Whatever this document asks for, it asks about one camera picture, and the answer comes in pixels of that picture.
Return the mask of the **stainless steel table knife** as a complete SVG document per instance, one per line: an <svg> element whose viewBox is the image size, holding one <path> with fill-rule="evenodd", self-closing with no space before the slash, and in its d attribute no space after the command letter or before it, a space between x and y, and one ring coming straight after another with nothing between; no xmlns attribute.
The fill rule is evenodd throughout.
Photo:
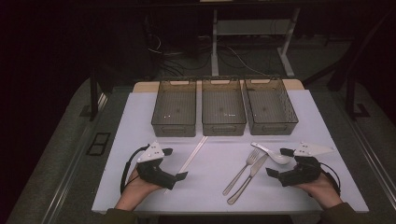
<svg viewBox="0 0 396 224"><path fill-rule="evenodd" d="M227 200L227 204L232 205L234 203L237 202L237 200L240 198L240 196L243 194L243 192L245 191L245 189L247 188L248 184L250 183L250 181L253 179L253 177L260 171L260 169L262 168L263 164L266 162L266 160L268 159L268 155L264 154L263 156L261 156L250 168L250 174L247 177L247 179L244 181L244 183L242 184L242 186L237 190L237 192L231 196L228 200Z"/></svg>

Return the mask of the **person's left hand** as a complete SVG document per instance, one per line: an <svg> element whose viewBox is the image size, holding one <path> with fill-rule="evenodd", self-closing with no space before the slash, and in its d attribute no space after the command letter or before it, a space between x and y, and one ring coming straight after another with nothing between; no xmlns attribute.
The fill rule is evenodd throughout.
<svg viewBox="0 0 396 224"><path fill-rule="evenodd" d="M136 170L133 170L122 197L128 202L142 202L150 193L162 189L162 187L143 180Z"/></svg>

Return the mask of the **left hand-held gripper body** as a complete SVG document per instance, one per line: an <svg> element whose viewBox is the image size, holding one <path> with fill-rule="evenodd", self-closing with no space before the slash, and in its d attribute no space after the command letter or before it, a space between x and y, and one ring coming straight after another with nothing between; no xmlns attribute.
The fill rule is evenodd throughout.
<svg viewBox="0 0 396 224"><path fill-rule="evenodd" d="M175 175L170 175L160 168L164 157L162 147L155 141L137 159L136 171L143 180L165 189L172 189L177 180Z"/></svg>

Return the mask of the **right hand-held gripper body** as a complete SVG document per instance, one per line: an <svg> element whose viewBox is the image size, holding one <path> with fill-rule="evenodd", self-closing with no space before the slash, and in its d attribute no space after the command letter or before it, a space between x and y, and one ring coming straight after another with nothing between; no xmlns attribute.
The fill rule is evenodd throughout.
<svg viewBox="0 0 396 224"><path fill-rule="evenodd" d="M279 173L278 180L283 187L295 186L317 180L321 173L318 155L333 152L332 147L325 147L311 143L301 143L294 149L296 165L292 170Z"/></svg>

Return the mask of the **translucent grey plastic bin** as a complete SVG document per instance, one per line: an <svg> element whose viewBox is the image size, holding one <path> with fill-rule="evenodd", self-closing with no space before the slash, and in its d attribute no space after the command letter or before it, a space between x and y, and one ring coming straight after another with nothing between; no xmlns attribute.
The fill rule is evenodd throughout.
<svg viewBox="0 0 396 224"><path fill-rule="evenodd" d="M158 137L194 137L196 81L162 80L157 92L151 125Z"/></svg>
<svg viewBox="0 0 396 224"><path fill-rule="evenodd" d="M202 123L205 136L244 134L247 118L238 77L202 81Z"/></svg>
<svg viewBox="0 0 396 224"><path fill-rule="evenodd" d="M252 135L290 135L299 122L282 79L246 78L243 96Z"/></svg>

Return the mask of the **white ceramic soup spoon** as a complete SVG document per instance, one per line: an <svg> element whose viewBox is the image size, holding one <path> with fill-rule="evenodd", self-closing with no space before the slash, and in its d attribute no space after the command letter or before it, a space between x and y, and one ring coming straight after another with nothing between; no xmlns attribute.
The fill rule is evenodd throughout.
<svg viewBox="0 0 396 224"><path fill-rule="evenodd" d="M264 151L274 162L284 165L290 162L290 158L284 155L281 155L280 153L276 153L267 147L264 147L260 145L259 143L256 142L251 142L250 143L253 147L256 147L262 151Z"/></svg>

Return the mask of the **white table cover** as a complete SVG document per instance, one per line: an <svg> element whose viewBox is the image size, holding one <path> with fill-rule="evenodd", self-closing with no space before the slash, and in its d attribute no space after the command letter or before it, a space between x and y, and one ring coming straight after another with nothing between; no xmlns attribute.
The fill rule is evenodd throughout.
<svg viewBox="0 0 396 224"><path fill-rule="evenodd" d="M332 147L333 152L318 156L318 160L332 167L341 180L341 196L356 211L368 207L348 171L335 143L307 90L290 91L299 122L290 135L211 136L191 163L191 175L175 184L171 190L150 194L138 207L140 214L298 214L317 212L318 204L303 191L282 187L279 181L267 175L266 169L290 170L267 160L253 177L236 203L227 204L222 192L245 165L252 151L251 142L259 143L273 151L282 147L296 148L306 142ZM154 92L133 92L129 95L110 150L106 168L92 205L92 211L105 213L120 197L120 179L127 162L135 162L135 151L154 141L151 116L157 95ZM194 149L203 136L161 138L161 147L170 147L173 153L163 159L162 169L172 175L177 173L179 151Z"/></svg>

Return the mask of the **stainless steel fork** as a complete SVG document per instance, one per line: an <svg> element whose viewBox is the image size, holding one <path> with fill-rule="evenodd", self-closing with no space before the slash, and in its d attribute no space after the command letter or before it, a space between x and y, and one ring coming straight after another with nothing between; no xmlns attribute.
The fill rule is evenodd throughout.
<svg viewBox="0 0 396 224"><path fill-rule="evenodd" d="M226 196L229 194L235 183L238 181L242 173L250 166L252 165L260 156L260 151L258 149L254 149L247 157L245 165L242 167L242 169L237 173L237 175L232 179L232 181L228 184L228 186L225 188L225 190L222 192L223 196Z"/></svg>

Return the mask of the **person's right hand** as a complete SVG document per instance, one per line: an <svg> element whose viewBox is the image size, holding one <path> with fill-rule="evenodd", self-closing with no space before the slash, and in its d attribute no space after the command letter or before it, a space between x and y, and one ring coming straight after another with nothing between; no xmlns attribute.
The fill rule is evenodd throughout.
<svg viewBox="0 0 396 224"><path fill-rule="evenodd" d="M296 185L296 188L311 195L322 209L330 209L343 202L333 188L331 180L324 174L310 183Z"/></svg>

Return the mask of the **black metal stand post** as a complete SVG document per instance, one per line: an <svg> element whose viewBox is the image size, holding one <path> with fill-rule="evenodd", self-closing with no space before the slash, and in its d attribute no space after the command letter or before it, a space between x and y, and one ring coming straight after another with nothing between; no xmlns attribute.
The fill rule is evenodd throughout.
<svg viewBox="0 0 396 224"><path fill-rule="evenodd" d="M95 75L95 69L90 72L90 90L91 90L91 115L90 121L93 121L98 114L98 87Z"/></svg>
<svg viewBox="0 0 396 224"><path fill-rule="evenodd" d="M370 114L363 104L355 103L356 78L351 76L346 79L346 112L348 116L356 118L369 118Z"/></svg>

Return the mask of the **white chopstick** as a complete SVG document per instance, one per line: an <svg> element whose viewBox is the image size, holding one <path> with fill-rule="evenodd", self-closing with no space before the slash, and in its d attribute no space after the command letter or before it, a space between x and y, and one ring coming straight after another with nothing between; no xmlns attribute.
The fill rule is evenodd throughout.
<svg viewBox="0 0 396 224"><path fill-rule="evenodd" d="M189 154L187 159L183 162L183 164L179 168L179 170L178 170L179 173L187 172L188 173L187 177L189 177L191 175L191 171L189 170L191 163L194 161L195 157L199 154L200 150L205 145L207 139L208 139L207 136L203 136L201 138L201 140L197 143L195 148L192 150L192 152Z"/></svg>
<svg viewBox="0 0 396 224"><path fill-rule="evenodd" d="M189 165L194 160L200 149L204 146L207 139L207 136L203 136L201 140L196 144L194 149L188 148L187 150L179 151L177 153L176 162L178 165L178 174L182 174L188 171Z"/></svg>

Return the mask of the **white metal desk frame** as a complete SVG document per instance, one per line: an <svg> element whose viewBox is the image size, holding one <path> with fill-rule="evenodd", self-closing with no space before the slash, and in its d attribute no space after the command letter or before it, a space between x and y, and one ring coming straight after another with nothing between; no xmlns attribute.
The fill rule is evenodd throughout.
<svg viewBox="0 0 396 224"><path fill-rule="evenodd" d="M213 12L211 72L219 75L218 37L226 35L283 35L283 45L276 49L281 65L287 77L294 77L294 72L288 59L288 49L294 33L301 9L296 7L289 19L259 19L259 20L220 20L218 12Z"/></svg>

